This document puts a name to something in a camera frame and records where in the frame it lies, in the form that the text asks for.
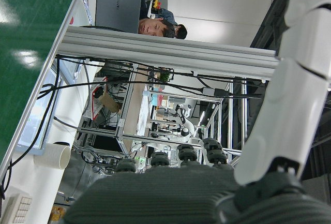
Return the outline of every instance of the computer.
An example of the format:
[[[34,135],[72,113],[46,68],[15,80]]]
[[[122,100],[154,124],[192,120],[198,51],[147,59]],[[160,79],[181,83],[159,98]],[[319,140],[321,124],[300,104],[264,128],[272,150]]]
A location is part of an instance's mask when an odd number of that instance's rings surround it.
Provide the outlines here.
[[[141,0],[97,0],[96,26],[138,32]]]

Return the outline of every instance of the power strip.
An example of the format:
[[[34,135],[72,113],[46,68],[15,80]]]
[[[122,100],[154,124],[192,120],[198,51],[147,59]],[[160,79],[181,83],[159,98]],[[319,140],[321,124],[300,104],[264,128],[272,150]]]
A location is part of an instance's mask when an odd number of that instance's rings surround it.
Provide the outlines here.
[[[2,224],[25,223],[25,218],[30,209],[32,198],[27,195],[17,194],[7,209],[2,219]]]

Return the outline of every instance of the person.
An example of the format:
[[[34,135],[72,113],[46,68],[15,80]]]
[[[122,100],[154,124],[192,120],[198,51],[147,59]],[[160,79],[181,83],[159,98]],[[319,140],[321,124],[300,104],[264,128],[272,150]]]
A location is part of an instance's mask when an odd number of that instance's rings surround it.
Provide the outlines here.
[[[174,38],[175,27],[163,18],[145,18],[139,20],[138,34]]]
[[[147,17],[145,0],[141,0],[138,34],[152,35],[159,37],[175,37],[175,27],[164,18],[149,19]]]
[[[177,24],[177,22],[175,21],[174,18],[174,14],[165,9],[165,8],[160,8],[160,11],[158,14],[155,14],[155,18],[164,18],[166,19],[168,22],[170,22],[171,24],[174,25],[175,27],[175,37],[177,39],[185,39],[187,36],[187,30],[185,28],[185,26],[183,24]]]
[[[187,30],[183,24],[179,24],[175,26],[175,37],[177,39],[185,39],[187,36]]]

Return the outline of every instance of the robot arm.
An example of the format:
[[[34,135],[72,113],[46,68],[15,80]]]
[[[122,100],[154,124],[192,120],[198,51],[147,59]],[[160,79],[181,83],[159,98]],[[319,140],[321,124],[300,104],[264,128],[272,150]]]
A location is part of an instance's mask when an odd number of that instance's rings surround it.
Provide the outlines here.
[[[282,170],[300,177],[331,78],[331,0],[290,0],[281,62],[235,170],[240,184]]]

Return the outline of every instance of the green board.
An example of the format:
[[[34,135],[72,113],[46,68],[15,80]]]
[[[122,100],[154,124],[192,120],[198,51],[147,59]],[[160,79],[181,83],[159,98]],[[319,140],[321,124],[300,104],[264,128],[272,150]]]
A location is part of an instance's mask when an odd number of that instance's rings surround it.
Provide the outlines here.
[[[0,0],[0,161],[71,2]]]

